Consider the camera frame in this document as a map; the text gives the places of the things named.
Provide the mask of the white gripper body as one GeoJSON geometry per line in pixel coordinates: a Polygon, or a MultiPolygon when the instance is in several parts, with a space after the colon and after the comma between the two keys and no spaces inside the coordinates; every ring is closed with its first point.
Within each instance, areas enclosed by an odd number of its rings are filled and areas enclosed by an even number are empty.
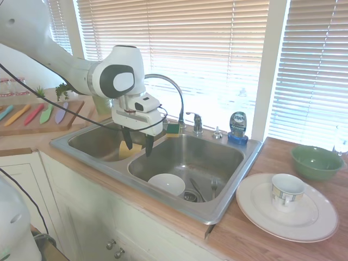
{"type": "Polygon", "coordinates": [[[120,126],[156,136],[163,130],[159,106],[150,94],[122,95],[113,100],[112,119],[120,126]]]}

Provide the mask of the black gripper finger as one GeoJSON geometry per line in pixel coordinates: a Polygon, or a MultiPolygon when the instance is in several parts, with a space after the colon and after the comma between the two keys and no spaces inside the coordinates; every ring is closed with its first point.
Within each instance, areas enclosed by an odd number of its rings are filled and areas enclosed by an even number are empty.
{"type": "Polygon", "coordinates": [[[121,131],[127,148],[131,150],[133,148],[133,142],[130,134],[130,129],[128,127],[122,126],[121,131]]]}
{"type": "Polygon", "coordinates": [[[146,149],[146,157],[149,157],[152,153],[152,148],[153,148],[153,143],[154,143],[154,136],[145,135],[145,141],[146,141],[146,145],[145,145],[145,149],[146,149]]]}

